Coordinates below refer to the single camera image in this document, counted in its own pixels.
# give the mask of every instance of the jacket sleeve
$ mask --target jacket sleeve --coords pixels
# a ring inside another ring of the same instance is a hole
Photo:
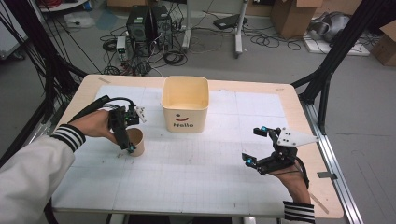
[[[80,130],[64,124],[10,158],[0,169],[0,223],[36,223],[84,142]]]
[[[290,224],[315,223],[313,204],[283,202],[285,205],[285,219]]]

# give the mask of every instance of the wooden tabletop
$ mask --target wooden tabletop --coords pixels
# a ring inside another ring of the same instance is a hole
[[[161,88],[163,82],[164,78],[161,77],[86,76],[59,124],[66,123],[82,108],[91,103],[98,90],[104,85]],[[209,80],[209,89],[211,91],[224,90],[277,94],[283,106],[289,128],[303,133],[312,133],[297,93],[289,84]],[[327,171],[318,146],[309,144],[298,147],[298,149],[298,157],[303,160],[308,172],[310,180],[309,192],[312,204],[315,206],[316,217],[342,217],[344,211],[332,181],[330,178],[318,177],[318,173]]]

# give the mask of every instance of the striped cuff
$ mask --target striped cuff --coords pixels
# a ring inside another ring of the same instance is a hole
[[[283,204],[285,205],[286,220],[315,223],[315,211],[313,204],[290,202],[283,202]]]
[[[50,137],[65,142],[73,152],[85,142],[85,135],[79,129],[69,124],[59,126]]]

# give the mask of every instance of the brown paper cup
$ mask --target brown paper cup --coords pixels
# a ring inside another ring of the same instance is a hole
[[[133,157],[138,157],[143,154],[145,151],[145,144],[143,141],[143,133],[140,131],[140,129],[137,128],[132,128],[126,130],[128,133],[129,140],[131,141],[132,144],[136,147],[133,153],[130,153],[129,155]]]

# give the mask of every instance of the black metal frame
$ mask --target black metal frame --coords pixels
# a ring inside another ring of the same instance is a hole
[[[313,105],[315,98],[321,93],[318,126],[322,134],[326,134],[325,119],[332,75],[360,38],[364,29],[375,18],[387,1],[388,0],[363,0],[344,31],[335,41],[332,49],[323,60],[320,67],[314,73],[291,83],[294,88],[309,83],[304,92],[299,95],[300,100],[307,105]]]

